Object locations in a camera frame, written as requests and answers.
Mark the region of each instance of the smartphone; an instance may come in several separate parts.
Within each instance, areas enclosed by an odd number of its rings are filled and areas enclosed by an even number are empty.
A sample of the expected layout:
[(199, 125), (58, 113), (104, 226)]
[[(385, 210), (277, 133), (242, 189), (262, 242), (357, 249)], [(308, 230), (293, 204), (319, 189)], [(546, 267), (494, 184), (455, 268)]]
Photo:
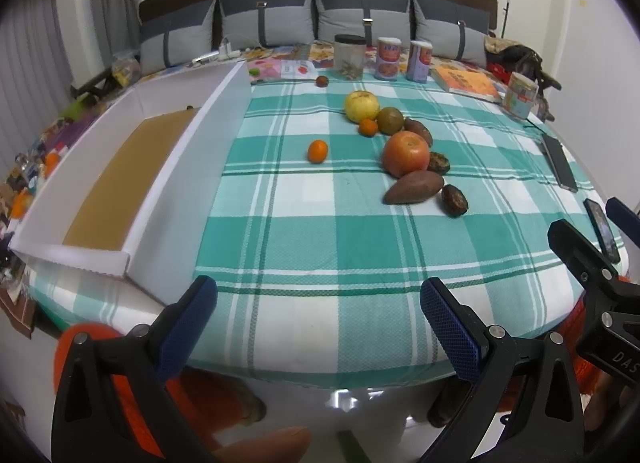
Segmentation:
[(593, 199), (584, 200), (584, 206), (587, 208), (587, 214), (591, 219), (591, 224), (596, 230), (598, 236), (598, 243), (600, 243), (600, 250), (609, 258), (612, 263), (620, 262), (620, 253), (616, 246), (616, 241), (613, 239), (613, 232), (609, 226), (609, 221), (604, 215), (602, 207), (597, 201)]
[(546, 156), (551, 164), (551, 169), (556, 175), (558, 185), (570, 190), (571, 192), (578, 192), (578, 186), (575, 184), (574, 173), (571, 172), (569, 162), (566, 160), (566, 156), (564, 156), (562, 144), (545, 133), (542, 135), (542, 145), (545, 148)]

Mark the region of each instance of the yellow apple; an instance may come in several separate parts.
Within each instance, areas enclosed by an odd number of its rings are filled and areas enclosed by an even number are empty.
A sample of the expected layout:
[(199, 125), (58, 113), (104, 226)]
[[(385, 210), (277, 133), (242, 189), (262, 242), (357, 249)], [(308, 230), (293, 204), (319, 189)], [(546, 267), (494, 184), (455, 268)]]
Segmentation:
[(352, 91), (344, 101), (344, 112), (351, 122), (359, 124), (365, 118), (375, 120), (380, 111), (380, 103), (373, 93)]

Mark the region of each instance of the white box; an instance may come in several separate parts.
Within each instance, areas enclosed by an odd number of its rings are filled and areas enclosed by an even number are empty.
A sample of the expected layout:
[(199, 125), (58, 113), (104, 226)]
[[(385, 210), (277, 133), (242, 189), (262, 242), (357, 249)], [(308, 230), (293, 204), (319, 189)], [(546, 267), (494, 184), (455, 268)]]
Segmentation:
[[(22, 220), (11, 249), (36, 271), (92, 271), (133, 282), (161, 302), (177, 301), (191, 284), (226, 157), (250, 99), (244, 62), (135, 85), (68, 151)], [(200, 109), (151, 184), (122, 248), (64, 245), (94, 183), (140, 122), (188, 105)]]

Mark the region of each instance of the green and white plaid cloth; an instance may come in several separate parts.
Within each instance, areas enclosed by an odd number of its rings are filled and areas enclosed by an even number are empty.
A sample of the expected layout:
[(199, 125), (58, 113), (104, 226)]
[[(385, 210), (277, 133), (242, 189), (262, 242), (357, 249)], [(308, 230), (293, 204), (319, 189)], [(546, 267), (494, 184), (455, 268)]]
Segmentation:
[[(430, 129), (433, 151), (451, 163), (446, 182), (468, 199), (467, 214), (447, 217), (438, 197), (382, 204), (394, 182), (379, 161), (387, 138), (359, 135), (342, 112), (357, 89)], [(362, 82), (331, 78), (327, 88), (257, 85), (196, 262), (195, 275), (215, 279), (220, 293), (191, 363), (338, 388), (440, 378), (452, 369), (418, 302), (422, 281), (433, 276), (487, 324), (530, 337), (549, 329), (581, 287), (549, 249), (546, 231), (566, 218), (597, 245), (582, 201), (602, 200), (568, 151), (580, 190), (559, 188), (540, 135), (496, 104), (447, 94), (431, 80), (366, 74)], [(316, 139), (329, 144), (319, 165), (306, 160)], [(624, 273), (626, 251), (612, 228)], [(129, 287), (96, 293), (90, 282), (63, 285), (41, 274), (31, 285), (69, 322), (98, 319), (127, 331), (159, 312)]]

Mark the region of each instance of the brown cardboard bottom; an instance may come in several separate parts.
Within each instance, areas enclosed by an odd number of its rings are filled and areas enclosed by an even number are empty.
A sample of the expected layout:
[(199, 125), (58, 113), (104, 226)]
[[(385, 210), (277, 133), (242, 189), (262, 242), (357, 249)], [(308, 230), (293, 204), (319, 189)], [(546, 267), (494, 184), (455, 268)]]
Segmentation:
[(143, 120), (94, 183), (63, 245), (121, 250), (146, 193), (197, 111)]

